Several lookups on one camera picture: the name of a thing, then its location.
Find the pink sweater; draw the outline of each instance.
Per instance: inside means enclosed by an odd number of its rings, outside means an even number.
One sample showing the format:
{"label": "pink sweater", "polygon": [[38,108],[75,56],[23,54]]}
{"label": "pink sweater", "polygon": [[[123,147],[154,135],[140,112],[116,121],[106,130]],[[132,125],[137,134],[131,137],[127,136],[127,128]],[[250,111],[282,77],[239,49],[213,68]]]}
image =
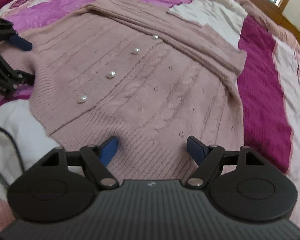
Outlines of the pink sweater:
{"label": "pink sweater", "polygon": [[119,181],[186,178],[196,168],[189,135],[228,150],[243,144],[235,82],[246,53],[208,25],[137,0],[98,0],[22,36],[32,51],[3,44],[1,53],[35,72],[34,117],[69,151],[117,136],[108,168]]}

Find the bolt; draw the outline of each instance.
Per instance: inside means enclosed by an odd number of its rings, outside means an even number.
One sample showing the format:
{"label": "bolt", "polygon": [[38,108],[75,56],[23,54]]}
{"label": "bolt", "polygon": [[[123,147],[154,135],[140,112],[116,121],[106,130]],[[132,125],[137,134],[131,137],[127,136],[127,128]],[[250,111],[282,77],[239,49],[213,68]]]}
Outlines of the bolt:
{"label": "bolt", "polygon": [[117,181],[112,178],[104,178],[100,182],[103,186],[106,186],[106,187],[114,186],[117,183]]}
{"label": "bolt", "polygon": [[203,184],[203,180],[202,179],[199,179],[199,178],[191,178],[191,179],[188,179],[188,184],[193,186],[193,187],[199,187]]}

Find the ribbed plastic surface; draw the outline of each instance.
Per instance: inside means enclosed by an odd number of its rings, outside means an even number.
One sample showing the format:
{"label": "ribbed plastic surface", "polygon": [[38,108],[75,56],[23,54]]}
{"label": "ribbed plastic surface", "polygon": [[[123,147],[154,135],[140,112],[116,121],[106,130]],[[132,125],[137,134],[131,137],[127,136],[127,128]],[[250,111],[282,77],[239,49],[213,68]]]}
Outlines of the ribbed plastic surface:
{"label": "ribbed plastic surface", "polygon": [[127,180],[103,191],[79,216],[54,224],[17,221],[6,240],[297,240],[300,231],[287,220],[263,225],[224,216],[206,195],[177,180]]}

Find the white fabric patch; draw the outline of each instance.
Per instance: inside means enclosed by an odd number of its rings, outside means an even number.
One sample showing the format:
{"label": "white fabric patch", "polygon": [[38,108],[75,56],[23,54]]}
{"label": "white fabric patch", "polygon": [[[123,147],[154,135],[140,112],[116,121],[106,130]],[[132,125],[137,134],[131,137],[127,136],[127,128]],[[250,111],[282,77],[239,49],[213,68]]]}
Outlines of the white fabric patch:
{"label": "white fabric patch", "polygon": [[243,22],[248,15],[233,0],[193,0],[189,4],[175,5],[169,10],[201,25],[209,24],[235,48],[238,48]]}
{"label": "white fabric patch", "polygon": [[279,80],[285,94],[284,104],[287,120],[292,128],[292,150],[290,168],[287,177],[298,191],[298,200],[290,220],[300,227],[300,85],[298,83],[298,62],[294,51],[285,43],[274,37],[277,42],[273,58],[279,74]]}
{"label": "white fabric patch", "polygon": [[[28,100],[16,100],[2,105],[0,127],[14,138],[26,170],[51,149],[60,146],[47,137],[44,127],[32,116]],[[8,184],[12,184],[21,175],[15,150],[9,138],[1,132],[0,174]]]}

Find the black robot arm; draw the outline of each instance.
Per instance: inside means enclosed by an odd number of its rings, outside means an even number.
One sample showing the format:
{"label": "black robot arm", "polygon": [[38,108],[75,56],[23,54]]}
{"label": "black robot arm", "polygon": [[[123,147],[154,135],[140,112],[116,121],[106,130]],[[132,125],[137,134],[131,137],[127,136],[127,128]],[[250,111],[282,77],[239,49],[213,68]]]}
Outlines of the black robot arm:
{"label": "black robot arm", "polygon": [[[11,45],[29,51],[32,44],[21,38],[13,29],[13,23],[0,18],[0,41],[8,41]],[[5,97],[13,95],[20,84],[34,84],[34,75],[13,70],[9,64],[0,55],[0,94]]]}
{"label": "black robot arm", "polygon": [[[177,231],[187,240],[300,240],[289,221],[295,186],[253,148],[226,151],[190,136],[187,151],[198,168],[185,183],[127,179],[119,185],[106,168],[117,149],[111,142],[77,152],[55,148],[26,171],[8,190],[16,221],[0,237],[135,240],[151,229],[149,240],[176,239],[169,232]],[[236,169],[220,175],[225,165]],[[81,166],[85,178],[68,166]]]}

